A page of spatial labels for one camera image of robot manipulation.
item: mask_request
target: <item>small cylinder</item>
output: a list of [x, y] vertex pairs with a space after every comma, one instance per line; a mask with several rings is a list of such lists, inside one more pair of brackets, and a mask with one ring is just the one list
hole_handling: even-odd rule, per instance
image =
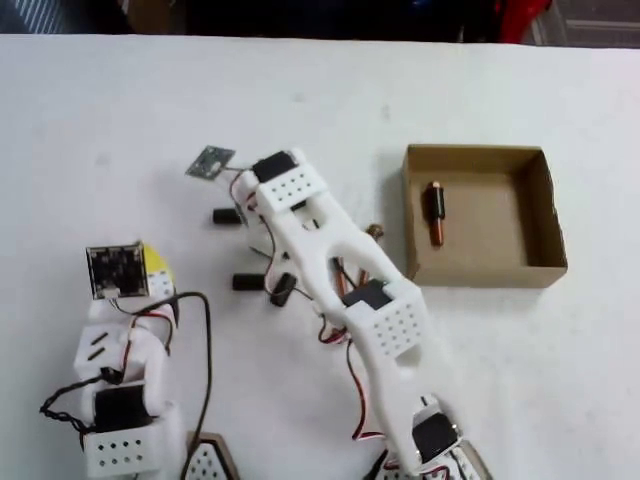
[[273, 293], [269, 299], [271, 303], [276, 307], [284, 307], [287, 300], [289, 300], [289, 295], [291, 295], [291, 292], [293, 292], [293, 289], [296, 287], [296, 283], [298, 283], [296, 277], [290, 273], [283, 273], [276, 284], [276, 288], [273, 289]]
[[264, 274], [235, 273], [231, 279], [231, 288], [239, 292], [264, 290]]
[[215, 208], [212, 216], [216, 225], [241, 225], [242, 219], [235, 208]]
[[444, 244], [444, 189], [440, 182], [431, 182], [424, 193], [426, 218], [429, 224], [431, 244], [441, 247]]

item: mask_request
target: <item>small circuit board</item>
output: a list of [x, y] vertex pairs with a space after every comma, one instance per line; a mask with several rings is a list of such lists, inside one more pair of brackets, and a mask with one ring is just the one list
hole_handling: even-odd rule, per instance
[[220, 175], [235, 154], [235, 150], [207, 145], [185, 173], [211, 182]]
[[89, 247], [87, 265], [94, 300], [149, 295], [142, 242]]

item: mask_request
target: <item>screw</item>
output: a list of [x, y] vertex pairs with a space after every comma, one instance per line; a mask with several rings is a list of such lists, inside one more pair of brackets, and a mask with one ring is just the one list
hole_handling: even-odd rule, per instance
[[372, 223], [367, 227], [365, 232], [371, 235], [376, 242], [384, 236], [384, 228], [382, 228], [382, 225], [379, 223]]

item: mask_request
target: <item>open cardboard box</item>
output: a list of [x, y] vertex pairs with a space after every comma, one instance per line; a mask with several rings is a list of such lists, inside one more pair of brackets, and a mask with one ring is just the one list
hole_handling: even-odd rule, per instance
[[[567, 271], [553, 185], [537, 147], [410, 145], [404, 164], [408, 276], [422, 285], [548, 287]], [[423, 193], [444, 188], [444, 245]]]

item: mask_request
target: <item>robot part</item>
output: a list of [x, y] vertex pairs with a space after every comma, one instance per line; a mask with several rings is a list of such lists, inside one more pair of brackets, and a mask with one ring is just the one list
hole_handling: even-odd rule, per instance
[[[389, 450], [408, 474], [428, 471], [461, 438], [437, 401], [425, 405], [415, 387], [414, 376], [425, 360], [421, 339], [427, 309], [421, 290], [351, 221], [302, 152], [279, 152], [236, 180], [236, 197], [246, 198], [236, 203], [248, 219], [252, 247], [262, 250], [253, 242], [266, 230], [273, 258], [286, 252], [318, 310], [332, 325], [348, 330], [369, 376], [370, 398]], [[336, 257], [371, 279], [344, 295], [336, 292], [328, 270]]]

